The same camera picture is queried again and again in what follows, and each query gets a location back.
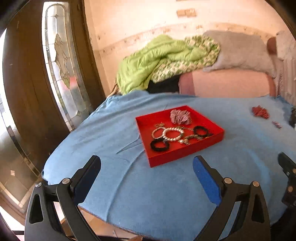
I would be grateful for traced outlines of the small striped hair clip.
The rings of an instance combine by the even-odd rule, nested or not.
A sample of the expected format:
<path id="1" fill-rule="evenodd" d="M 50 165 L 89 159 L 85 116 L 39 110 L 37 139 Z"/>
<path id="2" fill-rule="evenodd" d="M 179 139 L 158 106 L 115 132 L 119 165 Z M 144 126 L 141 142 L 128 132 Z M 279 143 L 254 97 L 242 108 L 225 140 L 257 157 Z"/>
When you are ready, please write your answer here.
<path id="1" fill-rule="evenodd" d="M 278 123 L 278 122 L 276 122 L 276 121 L 272 121 L 272 124 L 273 124 L 275 127 L 279 128 L 279 129 L 282 128 L 282 126 L 280 125 L 280 123 Z"/>

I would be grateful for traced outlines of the dark grey hair accessory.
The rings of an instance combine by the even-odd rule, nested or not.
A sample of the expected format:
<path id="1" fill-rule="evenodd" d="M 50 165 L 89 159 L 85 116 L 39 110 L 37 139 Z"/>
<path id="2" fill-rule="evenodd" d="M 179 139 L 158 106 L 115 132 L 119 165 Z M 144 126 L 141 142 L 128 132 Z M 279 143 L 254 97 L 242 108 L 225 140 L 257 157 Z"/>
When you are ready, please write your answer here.
<path id="1" fill-rule="evenodd" d="M 290 114 L 289 125 L 294 129 L 296 127 L 296 107 L 295 106 L 292 108 L 292 111 Z"/>

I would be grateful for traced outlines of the red polka dot scrunchie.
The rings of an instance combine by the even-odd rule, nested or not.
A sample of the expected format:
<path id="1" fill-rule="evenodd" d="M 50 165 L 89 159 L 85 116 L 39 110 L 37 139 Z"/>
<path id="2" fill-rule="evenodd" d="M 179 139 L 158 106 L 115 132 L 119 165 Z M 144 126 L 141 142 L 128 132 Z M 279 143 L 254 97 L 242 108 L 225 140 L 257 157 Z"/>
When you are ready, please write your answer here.
<path id="1" fill-rule="evenodd" d="M 255 117 L 263 118 L 265 120 L 268 120 L 270 117 L 267 109 L 262 108 L 260 105 L 252 107 L 251 111 Z"/>

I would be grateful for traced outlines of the striped floral cushion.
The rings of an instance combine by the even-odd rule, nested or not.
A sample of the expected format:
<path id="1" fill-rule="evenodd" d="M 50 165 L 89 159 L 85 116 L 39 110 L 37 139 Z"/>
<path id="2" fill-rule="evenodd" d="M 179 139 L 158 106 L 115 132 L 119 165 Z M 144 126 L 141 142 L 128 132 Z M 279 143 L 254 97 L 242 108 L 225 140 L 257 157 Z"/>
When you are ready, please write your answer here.
<path id="1" fill-rule="evenodd" d="M 285 59 L 280 72 L 279 95 L 295 106 L 295 59 Z"/>

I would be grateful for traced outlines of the blue bed sheet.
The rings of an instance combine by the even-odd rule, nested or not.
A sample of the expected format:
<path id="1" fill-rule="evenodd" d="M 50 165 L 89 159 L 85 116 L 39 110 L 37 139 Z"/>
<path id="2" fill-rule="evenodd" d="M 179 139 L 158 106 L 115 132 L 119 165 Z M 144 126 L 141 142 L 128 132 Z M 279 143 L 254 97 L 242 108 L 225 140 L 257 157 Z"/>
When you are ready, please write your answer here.
<path id="1" fill-rule="evenodd" d="M 72 177 L 91 156 L 102 165 L 82 207 L 125 230 L 160 240 L 193 240 L 215 205 L 193 171 L 193 155 L 151 168 L 135 118 L 187 105 L 225 131 L 224 139 L 200 152 L 223 177 L 260 183 L 271 223 L 286 206 L 287 177 L 278 154 L 295 159 L 295 130 L 288 120 L 292 107 L 282 98 L 199 98 L 173 93 L 135 91 L 108 98 L 49 156 L 43 177 L 57 184 Z M 268 120 L 252 107 L 267 109 Z M 280 123 L 281 129 L 272 121 Z"/>

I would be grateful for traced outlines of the pink folded blanket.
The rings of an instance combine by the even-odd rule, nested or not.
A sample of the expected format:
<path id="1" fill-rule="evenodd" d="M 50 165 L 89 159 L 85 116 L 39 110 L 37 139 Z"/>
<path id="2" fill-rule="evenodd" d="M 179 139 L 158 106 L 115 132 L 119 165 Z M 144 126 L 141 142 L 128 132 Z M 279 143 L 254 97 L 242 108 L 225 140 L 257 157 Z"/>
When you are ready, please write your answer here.
<path id="1" fill-rule="evenodd" d="M 273 79 L 262 72 L 242 69 L 195 70 L 180 76 L 179 93 L 203 98 L 276 97 L 276 87 Z"/>

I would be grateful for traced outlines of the plaid red white scrunchie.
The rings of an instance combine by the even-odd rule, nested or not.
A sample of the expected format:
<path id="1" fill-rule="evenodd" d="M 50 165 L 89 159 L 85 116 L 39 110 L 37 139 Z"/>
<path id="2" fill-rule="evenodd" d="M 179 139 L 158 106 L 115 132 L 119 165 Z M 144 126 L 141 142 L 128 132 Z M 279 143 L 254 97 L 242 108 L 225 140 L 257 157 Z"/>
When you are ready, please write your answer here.
<path id="1" fill-rule="evenodd" d="M 170 112 L 170 119 L 176 125 L 190 125 L 192 123 L 191 114 L 187 110 L 173 109 Z"/>

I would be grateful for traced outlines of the white patterned cloth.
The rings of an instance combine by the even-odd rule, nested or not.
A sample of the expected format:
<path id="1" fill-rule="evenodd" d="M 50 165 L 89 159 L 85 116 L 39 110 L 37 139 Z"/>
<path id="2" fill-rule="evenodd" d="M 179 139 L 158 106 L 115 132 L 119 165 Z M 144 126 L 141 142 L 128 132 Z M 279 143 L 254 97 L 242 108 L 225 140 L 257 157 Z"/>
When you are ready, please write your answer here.
<path id="1" fill-rule="evenodd" d="M 276 34 L 276 50 L 281 60 L 295 59 L 295 38 L 290 31 L 280 31 Z"/>

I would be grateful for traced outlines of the red tray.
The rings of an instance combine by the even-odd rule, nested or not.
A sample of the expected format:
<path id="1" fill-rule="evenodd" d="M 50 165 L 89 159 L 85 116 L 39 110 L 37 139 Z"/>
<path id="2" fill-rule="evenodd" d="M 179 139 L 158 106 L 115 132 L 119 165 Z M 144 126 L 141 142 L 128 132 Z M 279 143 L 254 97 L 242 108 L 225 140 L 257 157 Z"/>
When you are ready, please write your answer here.
<path id="1" fill-rule="evenodd" d="M 173 109 L 189 111 L 192 123 L 173 124 L 170 119 Z M 135 120 L 151 168 L 217 144 L 223 140 L 225 133 L 222 127 L 187 105 L 137 116 Z M 165 126 L 155 128 L 157 123 L 164 123 Z M 194 131 L 183 130 L 182 126 L 194 128 Z"/>

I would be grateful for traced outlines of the grey pillow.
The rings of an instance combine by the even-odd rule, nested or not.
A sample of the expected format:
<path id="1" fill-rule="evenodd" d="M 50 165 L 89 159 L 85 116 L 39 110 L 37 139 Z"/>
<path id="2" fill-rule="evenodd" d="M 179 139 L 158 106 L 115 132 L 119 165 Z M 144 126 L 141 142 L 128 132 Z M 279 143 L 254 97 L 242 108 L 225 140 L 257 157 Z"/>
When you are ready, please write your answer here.
<path id="1" fill-rule="evenodd" d="M 212 66 L 205 72 L 222 69 L 249 69 L 276 77 L 276 69 L 267 47 L 257 35 L 230 31 L 209 30 L 203 33 L 220 44 L 220 53 Z"/>

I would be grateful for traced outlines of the black cloth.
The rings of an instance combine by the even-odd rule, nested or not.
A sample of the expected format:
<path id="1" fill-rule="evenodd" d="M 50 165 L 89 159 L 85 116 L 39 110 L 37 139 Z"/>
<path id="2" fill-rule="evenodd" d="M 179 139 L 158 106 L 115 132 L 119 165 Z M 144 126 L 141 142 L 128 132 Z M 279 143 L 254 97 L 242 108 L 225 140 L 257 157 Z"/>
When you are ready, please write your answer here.
<path id="1" fill-rule="evenodd" d="M 149 81 L 147 92 L 149 93 L 163 93 L 172 92 L 179 93 L 179 80 L 180 75 L 173 76 L 161 82 L 154 83 L 152 80 Z"/>

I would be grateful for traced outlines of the stained glass wooden door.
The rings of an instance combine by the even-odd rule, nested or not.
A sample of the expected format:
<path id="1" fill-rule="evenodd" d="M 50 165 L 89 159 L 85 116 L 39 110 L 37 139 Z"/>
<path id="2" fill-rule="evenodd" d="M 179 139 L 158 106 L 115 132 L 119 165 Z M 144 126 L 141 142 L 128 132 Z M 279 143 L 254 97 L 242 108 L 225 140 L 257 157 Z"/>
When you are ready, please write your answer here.
<path id="1" fill-rule="evenodd" d="M 1 1 L 1 202 L 21 213 L 53 150 L 105 99 L 84 1 Z"/>

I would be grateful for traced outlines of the green quilt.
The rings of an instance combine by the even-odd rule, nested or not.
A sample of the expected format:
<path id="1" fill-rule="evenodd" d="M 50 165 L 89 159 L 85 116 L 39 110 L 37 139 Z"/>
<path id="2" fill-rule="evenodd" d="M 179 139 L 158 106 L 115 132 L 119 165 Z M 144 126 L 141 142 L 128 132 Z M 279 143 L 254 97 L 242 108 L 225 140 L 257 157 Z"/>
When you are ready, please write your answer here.
<path id="1" fill-rule="evenodd" d="M 196 35 L 177 40 L 159 35 L 121 61 L 116 75 L 118 90 L 123 95 L 146 90 L 150 81 L 159 83 L 212 66 L 220 50 L 220 44 L 209 36 Z"/>

